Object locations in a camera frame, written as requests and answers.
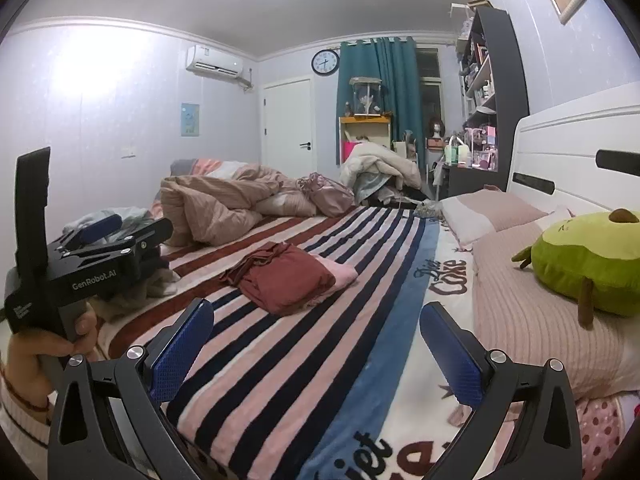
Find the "folded red clothing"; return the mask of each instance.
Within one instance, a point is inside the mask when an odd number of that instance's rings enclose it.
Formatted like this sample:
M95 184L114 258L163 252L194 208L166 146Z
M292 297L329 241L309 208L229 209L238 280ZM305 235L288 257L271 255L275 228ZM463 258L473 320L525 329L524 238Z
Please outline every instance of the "folded red clothing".
M335 276L295 245L267 242L220 276L270 314L286 316L335 285Z

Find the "pink comforter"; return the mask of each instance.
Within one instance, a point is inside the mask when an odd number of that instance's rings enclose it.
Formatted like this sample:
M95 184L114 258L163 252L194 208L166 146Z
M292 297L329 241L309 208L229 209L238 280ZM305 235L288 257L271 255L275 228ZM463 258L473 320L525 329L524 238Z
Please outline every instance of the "pink comforter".
M163 215L174 225L168 245L202 242L218 246L247 234L263 215L316 214L316 206L279 171L247 164L232 180L210 176L169 176L162 180Z

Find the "light switch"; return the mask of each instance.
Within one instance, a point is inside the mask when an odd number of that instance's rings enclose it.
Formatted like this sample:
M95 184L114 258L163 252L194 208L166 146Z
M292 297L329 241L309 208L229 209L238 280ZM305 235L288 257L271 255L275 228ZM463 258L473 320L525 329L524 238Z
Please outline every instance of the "light switch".
M120 158L133 158L136 156L136 149L134 146L126 146L122 148L120 152Z

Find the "pink towel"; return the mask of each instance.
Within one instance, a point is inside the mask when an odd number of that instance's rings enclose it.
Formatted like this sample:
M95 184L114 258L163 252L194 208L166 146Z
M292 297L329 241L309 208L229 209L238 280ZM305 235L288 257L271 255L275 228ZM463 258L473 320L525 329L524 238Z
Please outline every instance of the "pink towel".
M326 267L326 270L332 273L332 275L335 277L335 285L332 286L332 288L330 288L324 294L320 294L320 296L313 298L311 301L307 302L305 308L318 306L334 292L347 288L358 277L358 271L353 266L338 264L333 260L328 260L327 258L318 256L317 254L314 254L313 256L316 260L318 260Z

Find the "bracelet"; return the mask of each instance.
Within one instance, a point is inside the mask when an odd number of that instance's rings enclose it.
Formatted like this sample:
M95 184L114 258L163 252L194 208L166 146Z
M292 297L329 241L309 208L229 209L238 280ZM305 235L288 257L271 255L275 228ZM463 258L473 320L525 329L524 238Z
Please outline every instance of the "bracelet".
M50 407L49 397L47 397L47 405L45 408L41 408L40 406L36 406L35 404L31 404L27 399L21 396L18 392L15 391L14 386L7 380L6 375L4 374L3 367L0 367L0 376L4 379L4 386L7 391L15 397L15 399L19 400L24 406L29 408L32 412L36 413L48 413Z

